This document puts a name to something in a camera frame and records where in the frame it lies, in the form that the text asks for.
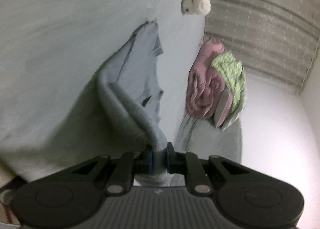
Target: ribbed gray surface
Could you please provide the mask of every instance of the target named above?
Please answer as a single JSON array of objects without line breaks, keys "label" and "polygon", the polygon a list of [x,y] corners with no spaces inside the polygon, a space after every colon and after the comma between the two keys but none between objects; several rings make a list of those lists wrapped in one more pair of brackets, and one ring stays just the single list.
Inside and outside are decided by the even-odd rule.
[{"label": "ribbed gray surface", "polygon": [[207,35],[220,37],[255,74],[300,92],[317,54],[320,0],[211,0]]},{"label": "ribbed gray surface", "polygon": [[184,187],[133,187],[108,198],[90,220],[70,229],[240,229],[225,219],[209,198]]}]

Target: gray cloth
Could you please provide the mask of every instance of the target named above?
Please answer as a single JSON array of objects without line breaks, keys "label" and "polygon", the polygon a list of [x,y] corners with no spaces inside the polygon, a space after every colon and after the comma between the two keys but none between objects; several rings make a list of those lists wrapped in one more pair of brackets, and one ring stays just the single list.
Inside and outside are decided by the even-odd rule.
[{"label": "gray cloth", "polygon": [[162,53],[158,24],[144,25],[106,62],[98,75],[98,91],[113,129],[137,151],[149,144],[155,152],[154,176],[144,178],[166,183],[167,138],[158,126],[163,91],[156,76],[157,56]]},{"label": "gray cloth", "polygon": [[[210,155],[220,155],[224,158],[240,163],[242,157],[242,129],[240,119],[222,131],[205,119],[191,117],[185,112],[174,149],[179,152],[190,151],[200,159],[207,159]],[[176,174],[170,185],[184,184],[184,177]]]}]

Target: gray towel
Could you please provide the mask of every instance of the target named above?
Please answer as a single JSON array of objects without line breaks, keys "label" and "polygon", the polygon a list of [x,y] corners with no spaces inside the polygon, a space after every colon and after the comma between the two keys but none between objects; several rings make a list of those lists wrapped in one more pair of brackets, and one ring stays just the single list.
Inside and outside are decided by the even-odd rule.
[{"label": "gray towel", "polygon": [[143,184],[167,184],[170,179],[165,173],[167,138],[158,126],[163,91],[157,81],[156,62],[162,53],[158,25],[155,21],[147,23],[134,32],[98,75],[100,102],[113,129],[137,150],[149,144],[155,152],[154,174],[136,177]]}]

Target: bed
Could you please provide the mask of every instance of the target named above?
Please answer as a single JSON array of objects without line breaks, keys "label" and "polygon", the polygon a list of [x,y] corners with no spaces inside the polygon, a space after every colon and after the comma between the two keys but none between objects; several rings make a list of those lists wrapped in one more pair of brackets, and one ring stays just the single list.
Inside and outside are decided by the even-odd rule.
[{"label": "bed", "polygon": [[[188,72],[201,46],[204,17],[182,15],[180,4],[0,0],[0,158],[33,181],[97,155],[119,157],[121,143],[108,144],[113,133],[97,97],[97,70],[138,26],[157,20],[164,51],[157,62],[164,90],[160,129],[178,150],[240,162],[240,121],[225,137],[185,113]],[[203,137],[196,139],[197,132]]]}]

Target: folded blanket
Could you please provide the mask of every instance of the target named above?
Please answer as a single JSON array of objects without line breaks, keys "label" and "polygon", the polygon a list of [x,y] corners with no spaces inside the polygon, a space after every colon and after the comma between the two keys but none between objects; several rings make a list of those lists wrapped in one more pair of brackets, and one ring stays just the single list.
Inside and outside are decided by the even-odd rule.
[{"label": "folded blanket", "polygon": [[213,59],[211,66],[223,76],[227,87],[233,94],[233,102],[229,112],[231,114],[238,108],[241,92],[245,86],[242,63],[235,59],[231,51],[228,51]]},{"label": "folded blanket", "polygon": [[220,41],[209,39],[199,50],[190,69],[186,107],[193,117],[210,118],[217,107],[225,81],[210,63],[223,51],[224,46]]},{"label": "folded blanket", "polygon": [[100,102],[114,131],[137,150],[148,144],[155,152],[152,176],[136,176],[143,185],[148,181],[166,184],[171,178],[165,173],[167,138],[158,126],[163,91],[157,81],[156,62],[162,53],[157,23],[145,24],[106,62],[98,76]]},{"label": "folded blanket", "polygon": [[246,101],[245,72],[242,63],[237,61],[231,51],[225,52],[212,60],[211,66],[223,76],[226,86],[233,95],[233,101],[222,130],[235,122],[244,109]]}]

